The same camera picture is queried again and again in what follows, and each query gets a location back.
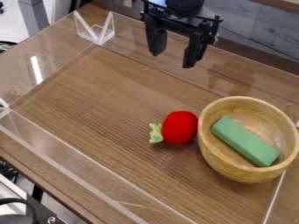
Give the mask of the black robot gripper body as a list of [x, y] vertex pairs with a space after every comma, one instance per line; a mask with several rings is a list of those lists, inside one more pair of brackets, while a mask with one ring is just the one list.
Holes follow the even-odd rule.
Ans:
[[170, 29], [179, 33], [201, 30], [209, 36], [209, 44], [219, 37], [219, 26], [223, 22], [221, 14], [206, 6], [206, 0], [142, 0], [143, 14], [165, 20]]

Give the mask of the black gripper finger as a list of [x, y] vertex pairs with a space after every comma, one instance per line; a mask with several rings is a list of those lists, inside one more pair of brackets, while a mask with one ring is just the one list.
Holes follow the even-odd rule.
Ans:
[[202, 60], [207, 45], [206, 35], [195, 31], [190, 36], [189, 46], [185, 50], [183, 68], [193, 68], [197, 62]]
[[163, 28], [161, 22], [151, 17], [145, 19], [145, 29], [149, 50], [154, 56], [158, 56], [167, 47], [167, 30]]

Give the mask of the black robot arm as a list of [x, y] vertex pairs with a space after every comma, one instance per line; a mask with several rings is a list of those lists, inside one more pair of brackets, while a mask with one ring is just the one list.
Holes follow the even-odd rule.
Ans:
[[183, 68], [193, 68], [202, 60], [209, 45], [218, 41], [223, 18], [209, 12], [205, 0], [142, 0], [149, 51], [158, 56], [167, 48], [169, 32], [189, 38], [183, 54]]

